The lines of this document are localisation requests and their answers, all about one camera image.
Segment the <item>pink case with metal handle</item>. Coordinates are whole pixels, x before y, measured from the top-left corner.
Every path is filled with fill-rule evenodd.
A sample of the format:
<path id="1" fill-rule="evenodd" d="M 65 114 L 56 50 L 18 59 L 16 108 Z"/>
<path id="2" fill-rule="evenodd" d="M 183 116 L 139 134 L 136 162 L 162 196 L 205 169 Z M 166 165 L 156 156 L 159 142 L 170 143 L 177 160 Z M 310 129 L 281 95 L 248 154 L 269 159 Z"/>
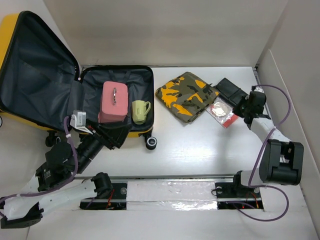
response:
<path id="1" fill-rule="evenodd" d="M 124 83 L 106 81 L 103 84 L 98 122 L 123 122 L 128 114 L 129 94 Z"/>

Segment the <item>black pouch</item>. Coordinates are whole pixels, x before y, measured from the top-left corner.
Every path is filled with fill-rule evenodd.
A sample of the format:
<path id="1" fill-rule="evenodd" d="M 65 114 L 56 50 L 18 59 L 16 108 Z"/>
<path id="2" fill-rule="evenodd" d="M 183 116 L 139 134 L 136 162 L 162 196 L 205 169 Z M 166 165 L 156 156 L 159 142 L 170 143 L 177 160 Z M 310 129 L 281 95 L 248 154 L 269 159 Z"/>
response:
<path id="1" fill-rule="evenodd" d="M 214 88 L 219 92 L 219 97 L 232 107 L 236 107 L 248 95 L 227 78 L 223 78 Z"/>

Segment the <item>clear packet with red print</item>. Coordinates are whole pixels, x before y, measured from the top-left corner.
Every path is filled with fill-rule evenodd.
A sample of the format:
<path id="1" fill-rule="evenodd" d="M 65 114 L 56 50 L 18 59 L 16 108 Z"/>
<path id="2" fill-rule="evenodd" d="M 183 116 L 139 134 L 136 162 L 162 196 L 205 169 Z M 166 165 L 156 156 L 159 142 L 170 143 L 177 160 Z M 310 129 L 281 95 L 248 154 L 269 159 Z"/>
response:
<path id="1" fill-rule="evenodd" d="M 206 111 L 225 129 L 239 118 L 233 113 L 232 106 L 220 97 L 217 97 Z"/>

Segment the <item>light green mug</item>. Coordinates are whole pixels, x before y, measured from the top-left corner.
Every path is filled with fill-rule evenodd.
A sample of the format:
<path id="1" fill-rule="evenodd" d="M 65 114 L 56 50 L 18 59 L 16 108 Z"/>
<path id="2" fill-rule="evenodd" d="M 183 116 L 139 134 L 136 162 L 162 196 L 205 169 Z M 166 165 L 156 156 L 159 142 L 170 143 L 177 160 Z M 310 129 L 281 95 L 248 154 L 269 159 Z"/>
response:
<path id="1" fill-rule="evenodd" d="M 143 100 L 135 100 L 132 102 L 131 118 L 137 125 L 142 125 L 146 122 L 147 115 L 151 110 L 151 102 Z"/>

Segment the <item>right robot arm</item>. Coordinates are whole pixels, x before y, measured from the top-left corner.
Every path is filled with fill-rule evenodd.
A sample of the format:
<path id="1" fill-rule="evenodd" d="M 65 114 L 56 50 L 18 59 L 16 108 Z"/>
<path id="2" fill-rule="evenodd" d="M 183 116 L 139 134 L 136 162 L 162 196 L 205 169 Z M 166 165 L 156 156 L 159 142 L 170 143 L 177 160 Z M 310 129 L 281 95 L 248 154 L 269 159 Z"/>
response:
<path id="1" fill-rule="evenodd" d="M 233 109 L 262 142 L 253 169 L 238 171 L 233 177 L 231 191 L 237 197 L 267 184 L 296 186 L 301 182 L 304 146 L 284 136 L 264 114 L 266 101 L 263 92 L 251 91 Z"/>

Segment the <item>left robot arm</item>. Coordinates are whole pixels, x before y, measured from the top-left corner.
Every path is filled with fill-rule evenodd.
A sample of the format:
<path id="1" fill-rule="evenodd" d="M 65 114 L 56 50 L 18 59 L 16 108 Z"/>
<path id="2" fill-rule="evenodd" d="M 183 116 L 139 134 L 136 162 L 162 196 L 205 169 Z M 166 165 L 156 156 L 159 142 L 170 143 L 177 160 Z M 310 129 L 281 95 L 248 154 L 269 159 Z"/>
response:
<path id="1" fill-rule="evenodd" d="M 70 187 L 93 158 L 107 147 L 120 148 L 131 131 L 131 124 L 107 126 L 89 121 L 76 124 L 70 116 L 63 120 L 66 141 L 58 142 L 45 154 L 45 162 L 20 193 L 2 197 L 1 229 L 24 229 L 65 205 L 90 198 L 111 198 L 114 187 L 107 173 L 99 172 Z"/>

